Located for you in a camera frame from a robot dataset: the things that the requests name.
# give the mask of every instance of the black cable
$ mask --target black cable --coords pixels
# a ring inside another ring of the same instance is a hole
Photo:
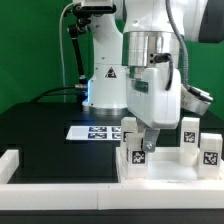
[[[172,56],[168,55],[167,57],[169,59],[169,70],[170,70],[169,80],[168,80],[168,83],[166,85],[166,90],[168,91],[168,90],[170,90],[172,82],[173,82],[173,71],[174,71],[174,69],[173,69],[173,58],[172,58]]]
[[[166,85],[166,90],[169,91],[173,82],[173,72],[174,72],[173,58],[171,54],[169,53],[158,54],[154,57],[154,62],[155,63],[169,62],[169,80]]]
[[[59,87],[59,88],[54,88],[54,89],[47,90],[47,91],[41,93],[39,96],[33,98],[30,102],[31,103],[36,103],[36,102],[38,102],[39,99],[48,95],[49,93],[57,92],[57,91],[60,91],[60,90],[66,90],[66,89],[75,89],[75,86],[65,86],[65,87]]]

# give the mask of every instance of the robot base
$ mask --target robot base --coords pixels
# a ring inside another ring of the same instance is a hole
[[[90,106],[86,103],[83,103],[82,108],[84,112],[108,116],[119,116],[128,113],[127,108],[98,108]]]

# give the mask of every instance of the white block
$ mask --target white block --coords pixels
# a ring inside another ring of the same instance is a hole
[[[199,118],[184,117],[182,120],[179,162],[183,166],[198,163],[199,123]]]
[[[148,153],[142,150],[143,133],[127,134],[126,178],[146,178],[148,176]]]
[[[18,150],[7,150],[0,158],[0,184],[7,184],[18,166]]]
[[[220,134],[201,134],[198,179],[219,179],[222,143]]]
[[[121,159],[122,162],[126,163],[126,134],[137,133],[138,125],[135,117],[125,117],[121,120]]]

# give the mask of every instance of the white panel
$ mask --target white panel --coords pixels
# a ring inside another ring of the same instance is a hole
[[[97,185],[0,185],[0,210],[97,209]]]
[[[7,184],[18,166],[18,150],[7,150],[0,158],[0,184]]]

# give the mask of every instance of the white cube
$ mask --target white cube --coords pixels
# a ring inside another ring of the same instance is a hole
[[[222,144],[220,134],[201,134],[198,179],[219,179]]]
[[[121,159],[122,163],[125,164],[126,158],[126,135],[128,133],[136,133],[138,132],[138,125],[135,117],[125,117],[121,120]]]
[[[196,166],[198,163],[199,118],[184,117],[181,126],[180,158],[183,166]]]
[[[142,150],[143,133],[127,134],[126,178],[146,178],[148,176],[148,153]]]

